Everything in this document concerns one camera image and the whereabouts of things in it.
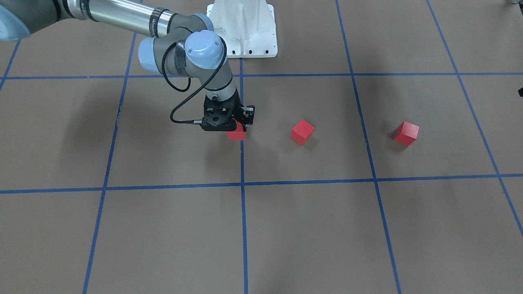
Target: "white plastic base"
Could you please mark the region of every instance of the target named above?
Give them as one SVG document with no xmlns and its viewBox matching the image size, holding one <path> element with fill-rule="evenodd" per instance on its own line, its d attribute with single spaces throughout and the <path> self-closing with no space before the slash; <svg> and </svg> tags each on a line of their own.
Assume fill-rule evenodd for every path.
<svg viewBox="0 0 523 294">
<path fill-rule="evenodd" d="M 207 16 L 225 40 L 228 58 L 278 54 L 274 7 L 265 0 L 216 0 L 207 6 Z"/>
</svg>

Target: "red cube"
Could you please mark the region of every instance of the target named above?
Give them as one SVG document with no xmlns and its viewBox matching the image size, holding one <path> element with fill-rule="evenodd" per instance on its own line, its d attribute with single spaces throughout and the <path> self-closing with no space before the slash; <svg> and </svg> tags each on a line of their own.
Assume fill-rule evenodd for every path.
<svg viewBox="0 0 523 294">
<path fill-rule="evenodd" d="M 292 129 L 291 138 L 293 138 L 300 145 L 303 145 L 312 135 L 313 131 L 313 126 L 304 120 L 300 120 L 300 122 L 298 122 L 298 124 Z"/>
<path fill-rule="evenodd" d="M 410 122 L 404 121 L 397 129 L 394 141 L 409 146 L 418 137 L 419 127 Z"/>
<path fill-rule="evenodd" d="M 236 122 L 236 130 L 231 132 L 226 132 L 229 140 L 245 140 L 247 137 L 247 132 L 243 129 L 243 125 L 239 122 Z"/>
</svg>

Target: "robotic arm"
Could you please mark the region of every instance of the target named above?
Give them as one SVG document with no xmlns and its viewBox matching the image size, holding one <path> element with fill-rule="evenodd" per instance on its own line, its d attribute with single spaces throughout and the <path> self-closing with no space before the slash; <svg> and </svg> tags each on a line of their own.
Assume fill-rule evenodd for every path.
<svg viewBox="0 0 523 294">
<path fill-rule="evenodd" d="M 205 131 L 234 131 L 236 122 L 246 131 L 245 126 L 252 125 L 255 107 L 240 102 L 225 42 L 206 15 L 184 16 L 131 0 L 0 0 L 0 40 L 18 41 L 67 18 L 104 22 L 150 36 L 140 43 L 140 63 L 162 74 L 177 91 L 187 91 L 190 78 L 198 78 L 202 86 L 173 109 L 172 122 L 200 125 Z M 187 76 L 189 85 L 178 89 L 167 75 Z M 202 90 L 206 92 L 202 119 L 176 120 L 175 112 Z"/>
</svg>

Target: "black cable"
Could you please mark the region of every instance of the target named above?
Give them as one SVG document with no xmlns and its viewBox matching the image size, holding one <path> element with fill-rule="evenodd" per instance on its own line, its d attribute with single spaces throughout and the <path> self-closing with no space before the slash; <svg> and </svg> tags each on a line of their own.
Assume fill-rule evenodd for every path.
<svg viewBox="0 0 523 294">
<path fill-rule="evenodd" d="M 163 74 L 164 79 L 167 82 L 167 84 L 169 84 L 169 86 L 171 86 L 174 90 L 177 90 L 178 92 L 187 92 L 187 90 L 189 90 L 189 88 L 191 87 L 191 78 L 189 78 L 187 87 L 185 89 L 180 89 L 180 88 L 177 88 L 175 85 L 173 85 L 169 81 L 169 78 L 167 77 L 167 74 L 165 73 L 165 60 L 167 59 L 167 55 L 169 54 L 171 49 L 174 48 L 175 46 L 176 46 L 176 42 L 172 43 L 169 47 L 167 47 L 167 50 L 165 50 L 164 56 L 162 58 L 162 74 Z"/>
<path fill-rule="evenodd" d="M 225 58 L 227 57 L 227 45 L 225 44 L 225 41 L 220 37 L 220 40 L 222 40 L 222 44 L 223 44 L 223 56 L 222 56 L 222 60 L 220 61 L 220 64 L 218 65 L 218 67 L 214 70 L 214 72 L 212 73 L 212 75 L 209 77 L 209 79 L 207 79 L 207 81 L 205 81 L 205 83 L 203 83 L 201 85 L 201 87 L 199 87 L 196 91 L 194 91 L 191 95 L 189 95 L 189 97 L 187 97 L 185 100 L 183 100 L 180 104 L 178 104 L 178 106 L 176 106 L 173 111 L 170 112 L 170 120 L 174 123 L 190 123 L 190 124 L 195 124 L 195 120 L 182 120 L 182 121 L 179 121 L 179 120 L 176 120 L 174 119 L 174 113 L 180 108 L 182 107 L 185 103 L 189 102 L 189 100 L 191 100 L 194 96 L 196 96 L 201 90 L 203 90 L 203 88 L 205 88 L 211 81 L 212 79 L 218 74 L 218 71 L 222 68 L 223 66 L 223 63 L 225 62 Z"/>
</svg>

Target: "blue joint cap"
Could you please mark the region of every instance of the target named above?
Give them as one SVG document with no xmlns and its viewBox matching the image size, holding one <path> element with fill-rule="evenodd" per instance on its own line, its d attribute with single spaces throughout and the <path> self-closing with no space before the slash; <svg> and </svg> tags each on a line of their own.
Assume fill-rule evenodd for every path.
<svg viewBox="0 0 523 294">
<path fill-rule="evenodd" d="M 220 65 L 224 54 L 222 40 L 210 30 L 194 32 L 185 41 L 185 54 L 197 67 L 214 70 Z"/>
<path fill-rule="evenodd" d="M 212 24 L 212 21 L 209 17 L 207 17 L 207 15 L 203 14 L 203 13 L 195 13 L 195 14 L 191 14 L 191 15 L 196 15 L 198 16 L 202 21 L 203 23 L 205 24 L 205 26 L 207 27 L 208 30 L 210 31 L 214 31 L 214 25 Z"/>
<path fill-rule="evenodd" d="M 154 60 L 154 39 L 155 38 L 145 38 L 138 46 L 138 59 L 142 67 L 153 73 L 160 73 L 156 61 Z"/>
<path fill-rule="evenodd" d="M 27 26 L 7 8 L 0 5 L 0 40 L 16 42 L 30 35 Z"/>
</svg>

